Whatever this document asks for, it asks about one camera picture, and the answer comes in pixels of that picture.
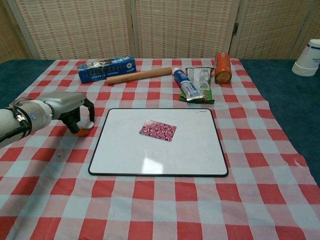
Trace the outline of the white paper cup stack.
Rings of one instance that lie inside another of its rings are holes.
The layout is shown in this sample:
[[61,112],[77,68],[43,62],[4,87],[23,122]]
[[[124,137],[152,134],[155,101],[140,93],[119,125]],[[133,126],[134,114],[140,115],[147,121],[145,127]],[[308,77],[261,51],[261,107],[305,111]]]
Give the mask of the white paper cup stack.
[[303,77],[315,75],[320,64],[320,39],[310,39],[297,61],[292,72]]

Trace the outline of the blue cling wrap box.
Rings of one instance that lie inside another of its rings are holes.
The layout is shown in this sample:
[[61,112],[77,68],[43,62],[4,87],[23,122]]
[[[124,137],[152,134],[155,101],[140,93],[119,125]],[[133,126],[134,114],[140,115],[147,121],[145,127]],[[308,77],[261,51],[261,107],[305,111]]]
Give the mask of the blue cling wrap box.
[[106,80],[109,77],[135,73],[136,61],[132,56],[114,57],[77,66],[82,84]]

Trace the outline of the blue white toothpaste tube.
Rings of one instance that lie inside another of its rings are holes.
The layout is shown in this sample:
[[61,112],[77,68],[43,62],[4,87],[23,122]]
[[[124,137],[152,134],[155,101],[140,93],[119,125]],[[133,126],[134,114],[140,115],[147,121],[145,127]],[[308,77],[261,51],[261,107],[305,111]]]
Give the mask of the blue white toothpaste tube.
[[199,90],[189,79],[189,77],[179,68],[172,69],[172,75],[175,82],[178,84],[182,92],[184,93],[185,100],[187,102],[193,100],[204,99],[205,95]]

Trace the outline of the beige woven folding screen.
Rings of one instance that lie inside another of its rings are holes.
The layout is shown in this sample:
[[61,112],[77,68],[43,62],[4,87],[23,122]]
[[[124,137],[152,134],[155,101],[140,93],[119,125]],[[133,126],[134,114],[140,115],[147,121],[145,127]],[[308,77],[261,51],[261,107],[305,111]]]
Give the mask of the beige woven folding screen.
[[310,39],[320,39],[320,0],[0,0],[0,63],[296,59]]

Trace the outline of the white tray board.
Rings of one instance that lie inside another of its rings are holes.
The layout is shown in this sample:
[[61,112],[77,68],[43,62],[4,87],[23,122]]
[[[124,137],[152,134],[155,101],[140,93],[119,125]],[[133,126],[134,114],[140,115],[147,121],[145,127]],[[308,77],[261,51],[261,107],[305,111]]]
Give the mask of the white tray board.
[[[175,127],[170,141],[141,133],[147,120]],[[226,177],[229,173],[211,110],[113,108],[88,172],[97,176]]]

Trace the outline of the wooden rolling pin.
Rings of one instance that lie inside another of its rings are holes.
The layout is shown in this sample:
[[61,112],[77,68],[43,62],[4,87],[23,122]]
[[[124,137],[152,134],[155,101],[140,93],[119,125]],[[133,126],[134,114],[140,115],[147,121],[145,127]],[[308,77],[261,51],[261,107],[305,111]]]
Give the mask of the wooden rolling pin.
[[108,85],[115,85],[115,84],[120,84],[120,83],[138,81],[138,80],[142,80],[142,79],[161,77],[161,76],[171,75],[172,70],[173,69],[171,67],[165,67],[165,68],[152,69],[152,70],[147,70],[147,71],[139,71],[139,72],[134,72],[134,73],[129,73],[129,74],[117,75],[117,76],[108,77],[106,79],[106,83]]

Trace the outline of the green snack packet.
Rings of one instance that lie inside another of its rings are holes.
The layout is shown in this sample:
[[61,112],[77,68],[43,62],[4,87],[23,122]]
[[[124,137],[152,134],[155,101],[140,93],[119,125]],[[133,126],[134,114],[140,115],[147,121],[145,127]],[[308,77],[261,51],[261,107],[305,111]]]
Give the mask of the green snack packet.
[[185,73],[191,82],[204,94],[204,98],[190,100],[195,104],[214,104],[215,100],[211,90],[213,67],[187,67]]

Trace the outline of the red white checkered tablecloth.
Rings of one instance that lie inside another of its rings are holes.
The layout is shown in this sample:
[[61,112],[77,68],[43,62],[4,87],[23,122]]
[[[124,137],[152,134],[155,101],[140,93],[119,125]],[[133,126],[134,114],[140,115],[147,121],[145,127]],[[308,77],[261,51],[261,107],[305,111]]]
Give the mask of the red white checkered tablecloth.
[[242,63],[214,85],[224,178],[93,176],[110,108],[184,108],[170,76],[80,84],[81,60],[55,60],[19,96],[79,91],[96,124],[77,138],[59,121],[0,149],[0,240],[320,240],[320,187]]

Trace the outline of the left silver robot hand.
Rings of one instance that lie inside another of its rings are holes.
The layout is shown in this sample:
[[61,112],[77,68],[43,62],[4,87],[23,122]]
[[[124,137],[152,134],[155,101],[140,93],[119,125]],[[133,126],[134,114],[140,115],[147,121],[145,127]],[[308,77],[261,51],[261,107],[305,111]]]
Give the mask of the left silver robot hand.
[[52,119],[62,121],[70,132],[78,137],[86,137],[90,130],[79,128],[80,107],[88,109],[90,122],[95,121],[94,104],[82,92],[53,92],[45,101],[52,109]]

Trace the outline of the dark blue table cover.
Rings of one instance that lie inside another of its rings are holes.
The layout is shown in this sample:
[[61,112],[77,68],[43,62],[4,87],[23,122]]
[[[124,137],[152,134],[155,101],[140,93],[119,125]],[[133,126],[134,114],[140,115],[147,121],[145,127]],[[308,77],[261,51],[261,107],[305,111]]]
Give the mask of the dark blue table cover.
[[[320,188],[320,68],[312,77],[294,74],[292,59],[241,59],[294,148],[305,158]],[[0,63],[0,108],[29,87],[53,60]]]

